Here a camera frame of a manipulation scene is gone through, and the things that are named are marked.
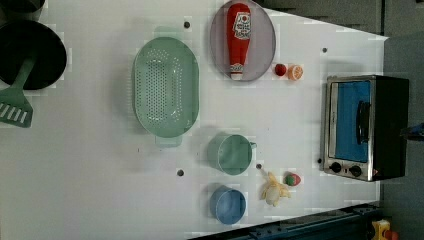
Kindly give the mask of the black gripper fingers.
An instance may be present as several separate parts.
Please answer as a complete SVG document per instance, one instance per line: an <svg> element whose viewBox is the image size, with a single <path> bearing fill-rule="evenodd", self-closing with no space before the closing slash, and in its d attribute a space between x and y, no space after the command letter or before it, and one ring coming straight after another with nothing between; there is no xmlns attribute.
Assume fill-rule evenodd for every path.
<svg viewBox="0 0 424 240"><path fill-rule="evenodd" d="M406 140L424 141L424 123L402 129L400 136Z"/></svg>

